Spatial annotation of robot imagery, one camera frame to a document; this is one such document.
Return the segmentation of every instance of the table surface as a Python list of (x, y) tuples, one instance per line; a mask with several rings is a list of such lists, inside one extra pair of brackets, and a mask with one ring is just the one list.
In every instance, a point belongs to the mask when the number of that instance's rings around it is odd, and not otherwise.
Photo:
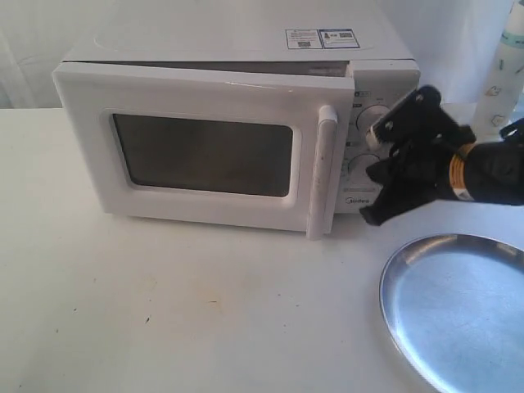
[(524, 209), (436, 202), (333, 234), (104, 214), (63, 110), (0, 111), (0, 391), (431, 391), (378, 283), (435, 233), (524, 248)]

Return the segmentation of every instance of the microwave door handle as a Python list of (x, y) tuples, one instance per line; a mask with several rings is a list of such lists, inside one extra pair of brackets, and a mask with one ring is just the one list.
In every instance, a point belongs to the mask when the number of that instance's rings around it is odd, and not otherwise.
[(329, 105), (320, 108), (306, 230), (306, 236), (310, 240), (319, 240), (324, 234), (326, 201), (328, 199), (337, 126), (338, 118), (335, 109)]

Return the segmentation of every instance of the silver tray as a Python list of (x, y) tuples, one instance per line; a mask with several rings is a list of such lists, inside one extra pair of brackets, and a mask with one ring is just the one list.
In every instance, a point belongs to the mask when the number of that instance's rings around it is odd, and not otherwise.
[(524, 252), (467, 235), (417, 240), (388, 261), (382, 315), (440, 392), (524, 392)]

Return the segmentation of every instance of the white backdrop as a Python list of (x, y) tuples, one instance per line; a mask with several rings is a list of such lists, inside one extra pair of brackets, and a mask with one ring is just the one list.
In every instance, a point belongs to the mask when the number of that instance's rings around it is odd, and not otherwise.
[[(447, 102), (477, 100), (513, 0), (375, 1), (415, 55), (423, 83)], [(51, 71), (111, 2), (0, 0), (0, 107), (59, 106)]]

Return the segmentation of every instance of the sticker on microwave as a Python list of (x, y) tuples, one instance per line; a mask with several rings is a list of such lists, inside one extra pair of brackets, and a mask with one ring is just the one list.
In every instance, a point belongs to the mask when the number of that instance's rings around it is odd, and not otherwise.
[(359, 49), (353, 29), (321, 29), (318, 31), (325, 49)]
[(322, 49), (320, 36), (316, 29), (286, 30), (288, 49)]

